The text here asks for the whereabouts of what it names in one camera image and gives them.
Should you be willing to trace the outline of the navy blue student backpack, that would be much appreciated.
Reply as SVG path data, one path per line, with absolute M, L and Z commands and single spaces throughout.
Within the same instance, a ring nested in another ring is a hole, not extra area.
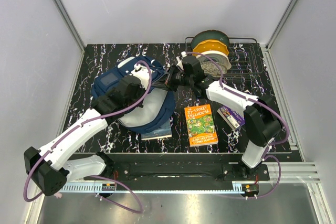
M 131 74 L 136 63 L 151 69 L 148 84 Z M 164 74 L 163 66 L 150 57 L 128 57 L 96 77 L 91 107 L 107 115 L 108 124 L 118 121 L 139 134 L 152 132 L 170 119 L 176 107 L 173 91 L 153 87 Z

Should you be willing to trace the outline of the purple paperback book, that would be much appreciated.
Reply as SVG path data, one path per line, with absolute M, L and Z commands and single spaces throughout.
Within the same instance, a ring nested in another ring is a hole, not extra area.
M 244 118 L 227 106 L 221 106 L 217 110 L 217 113 L 224 119 L 232 130 L 238 130 L 245 124 Z

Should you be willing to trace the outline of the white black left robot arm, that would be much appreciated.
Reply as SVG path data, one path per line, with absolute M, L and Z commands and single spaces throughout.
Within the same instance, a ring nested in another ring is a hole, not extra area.
M 82 117 L 48 144 L 24 152 L 27 179 L 24 200 L 31 202 L 41 195 L 52 196 L 70 181 L 99 176 L 114 176 L 114 162 L 103 152 L 87 158 L 70 160 L 87 140 L 108 127 L 116 119 L 142 105 L 150 91 L 152 77 L 127 75 L 104 93 L 97 95 Z

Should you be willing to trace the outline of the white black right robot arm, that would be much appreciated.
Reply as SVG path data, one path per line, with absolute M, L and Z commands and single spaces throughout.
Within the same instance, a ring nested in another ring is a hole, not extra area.
M 225 105 L 244 118 L 244 128 L 249 139 L 239 167 L 244 180 L 250 180 L 264 161 L 273 139 L 286 126 L 283 118 L 271 107 L 271 97 L 256 97 L 225 85 L 221 77 L 206 74 L 196 57 L 187 54 L 178 65 L 153 83 L 153 87 L 176 91 L 190 87 L 200 98 Z

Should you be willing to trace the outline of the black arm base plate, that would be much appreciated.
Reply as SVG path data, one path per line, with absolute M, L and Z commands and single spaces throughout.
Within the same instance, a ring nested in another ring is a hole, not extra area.
M 265 164 L 248 169 L 240 163 L 219 162 L 116 162 L 114 176 L 118 180 L 131 180 L 144 177 L 206 177 L 224 181 L 266 182 L 270 180 Z

